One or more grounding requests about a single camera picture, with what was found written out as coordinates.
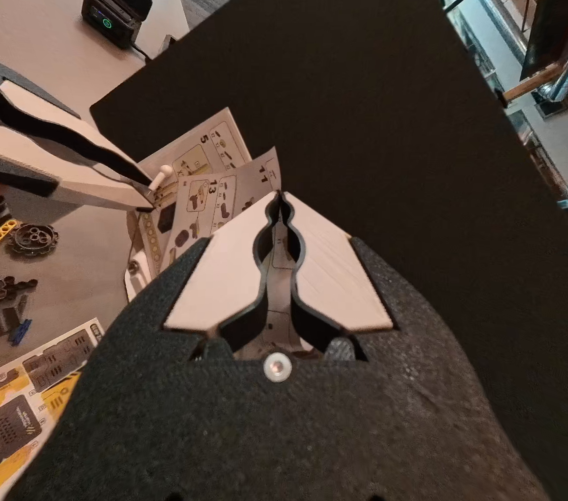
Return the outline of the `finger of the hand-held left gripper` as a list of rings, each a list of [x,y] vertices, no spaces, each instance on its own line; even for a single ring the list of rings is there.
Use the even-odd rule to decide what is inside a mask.
[[[8,127],[1,127],[1,185],[75,205],[142,212],[154,209],[129,182],[61,158]]]
[[[1,122],[29,138],[57,143],[86,161],[103,164],[145,187],[152,179],[95,128],[12,80],[1,83]]]

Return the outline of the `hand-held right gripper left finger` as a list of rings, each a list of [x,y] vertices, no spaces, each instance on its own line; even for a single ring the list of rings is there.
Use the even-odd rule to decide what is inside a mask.
[[[262,297],[279,210],[280,192],[268,193],[210,237],[165,327],[213,332]]]

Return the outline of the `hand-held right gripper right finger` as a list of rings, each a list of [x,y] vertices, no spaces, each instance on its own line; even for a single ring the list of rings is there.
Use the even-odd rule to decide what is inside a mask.
[[[287,227],[299,242],[293,295],[303,310],[349,333],[391,330],[393,320],[357,256],[351,236],[289,192]]]

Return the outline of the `white book stand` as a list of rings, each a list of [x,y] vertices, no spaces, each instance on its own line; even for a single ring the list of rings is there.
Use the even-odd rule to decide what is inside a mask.
[[[160,209],[160,202],[164,198],[162,186],[168,185],[172,176],[172,166],[161,165],[144,192],[152,207],[127,214],[127,228],[132,242],[124,272],[128,302],[131,302],[159,273],[162,247],[153,214]]]

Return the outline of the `instruction booklet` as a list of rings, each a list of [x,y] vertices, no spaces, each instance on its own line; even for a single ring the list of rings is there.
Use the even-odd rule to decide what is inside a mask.
[[[154,178],[166,164],[172,166],[173,176],[162,186],[164,197],[153,214],[162,247],[159,273],[198,240],[210,237],[280,186],[277,155],[261,155],[260,162],[253,162],[228,108],[146,157],[139,166]],[[272,234],[273,249],[263,264],[267,318],[262,332],[236,353],[238,359],[256,359],[277,351],[301,355],[309,350],[291,323],[290,280],[295,262],[288,252],[288,230],[281,216]]]

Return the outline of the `black sprocket wheel brick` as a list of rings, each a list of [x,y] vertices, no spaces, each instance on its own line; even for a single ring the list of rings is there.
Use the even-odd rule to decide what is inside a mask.
[[[27,257],[46,255],[58,242],[59,234],[52,226],[32,223],[17,225],[8,237],[11,251]]]

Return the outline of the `black charging case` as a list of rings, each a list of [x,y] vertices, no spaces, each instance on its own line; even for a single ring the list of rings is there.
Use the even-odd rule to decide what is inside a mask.
[[[83,0],[82,19],[120,49],[136,49],[136,39],[152,0]]]

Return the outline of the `pile of small bricks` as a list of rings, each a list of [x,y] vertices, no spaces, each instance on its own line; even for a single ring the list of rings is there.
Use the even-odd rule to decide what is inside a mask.
[[[1,195],[1,249],[8,248],[10,234],[19,225]],[[25,311],[38,283],[35,278],[16,281],[14,276],[1,273],[1,336],[6,336],[12,347],[18,347],[30,329],[32,320],[25,317]]]

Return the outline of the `black backboard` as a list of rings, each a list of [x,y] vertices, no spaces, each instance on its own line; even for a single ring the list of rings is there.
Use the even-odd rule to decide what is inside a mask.
[[[225,107],[434,306],[567,500],[567,212],[440,2],[230,0],[90,113],[141,161]]]

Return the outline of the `yellow sticker sheet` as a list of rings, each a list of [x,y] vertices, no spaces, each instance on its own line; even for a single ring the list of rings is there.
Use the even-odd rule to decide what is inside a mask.
[[[1,499],[53,432],[103,335],[93,318],[1,367]]]

